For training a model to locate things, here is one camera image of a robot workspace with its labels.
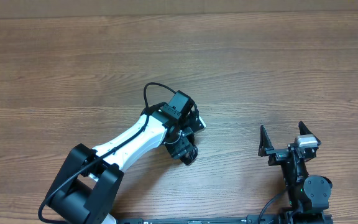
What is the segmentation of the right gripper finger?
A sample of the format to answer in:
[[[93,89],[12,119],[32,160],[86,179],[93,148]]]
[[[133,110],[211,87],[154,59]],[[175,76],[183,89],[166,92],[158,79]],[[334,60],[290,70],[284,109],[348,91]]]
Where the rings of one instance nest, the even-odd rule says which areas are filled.
[[[260,143],[259,143],[259,151],[258,156],[264,157],[268,156],[272,153],[274,147],[271,143],[271,140],[267,134],[267,131],[264,125],[260,126]]]
[[[300,131],[300,135],[310,135],[312,132],[306,127],[304,122],[300,121],[298,123],[298,129]]]

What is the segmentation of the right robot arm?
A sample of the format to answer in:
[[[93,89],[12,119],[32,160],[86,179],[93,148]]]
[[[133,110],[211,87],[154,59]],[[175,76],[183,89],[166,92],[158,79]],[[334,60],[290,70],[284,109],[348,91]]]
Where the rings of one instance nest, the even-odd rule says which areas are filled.
[[[269,166],[280,166],[285,188],[271,198],[260,211],[257,223],[332,223],[325,215],[333,187],[325,176],[309,175],[306,162],[316,157],[321,141],[306,127],[298,123],[300,134],[285,149],[275,149],[264,126],[260,127],[258,156],[268,157]],[[289,207],[276,215],[266,215],[268,207],[282,195],[288,194]]]

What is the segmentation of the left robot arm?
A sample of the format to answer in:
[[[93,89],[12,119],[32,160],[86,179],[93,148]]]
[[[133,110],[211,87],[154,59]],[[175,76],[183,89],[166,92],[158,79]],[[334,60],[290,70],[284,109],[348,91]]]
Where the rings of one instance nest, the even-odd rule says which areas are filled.
[[[159,146],[165,146],[172,159],[191,164],[198,155],[195,134],[205,127],[196,103],[176,91],[168,103],[144,108],[133,126],[109,142],[75,146],[42,206],[59,214],[60,223],[115,223],[109,212],[126,170]]]

